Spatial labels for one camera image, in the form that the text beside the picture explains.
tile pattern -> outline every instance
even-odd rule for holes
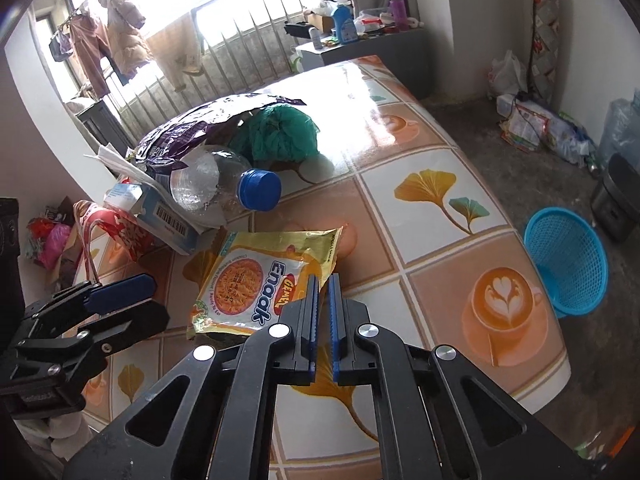
[[[375,56],[303,73],[269,91],[307,103],[300,109],[320,129],[321,154],[272,166],[284,189],[277,208],[230,228],[343,226],[336,269],[346,295],[366,303],[373,322],[415,346],[457,346],[525,406],[549,402],[568,380],[568,361],[540,277],[443,128]],[[203,235],[198,250],[213,235]],[[165,333],[112,356],[88,384],[86,410],[106,424],[199,344],[185,336],[198,255],[161,248],[134,264],[99,234],[92,248],[104,282],[151,273],[171,317]],[[320,341],[327,333],[324,308]],[[321,370],[329,366],[324,346],[319,355]],[[381,477],[369,387],[321,380],[308,389],[281,386],[274,419],[270,479]]]

blue basket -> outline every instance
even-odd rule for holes
[[[609,277],[607,255],[577,214],[560,207],[538,211],[527,224],[524,244],[558,317],[582,316],[600,304]]]

yellow snack wrapper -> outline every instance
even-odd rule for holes
[[[278,322],[284,305],[306,296],[310,274],[323,286],[334,271],[341,233],[227,234],[194,305],[194,331],[250,335]]]

floor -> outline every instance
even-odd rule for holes
[[[487,180],[520,233],[537,210],[571,209],[592,221],[596,182],[586,170],[551,153],[524,153],[500,138],[495,104],[480,99],[431,106],[434,117]],[[624,244],[598,230],[609,259],[609,288],[588,316],[564,318],[560,326],[572,376],[537,417],[569,446],[612,446],[640,419],[640,229]]]

blue detergent bottle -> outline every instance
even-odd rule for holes
[[[349,7],[341,5],[334,10],[331,15],[335,23],[335,35],[340,44],[354,43],[358,41],[358,32],[356,25],[353,23],[351,11]]]

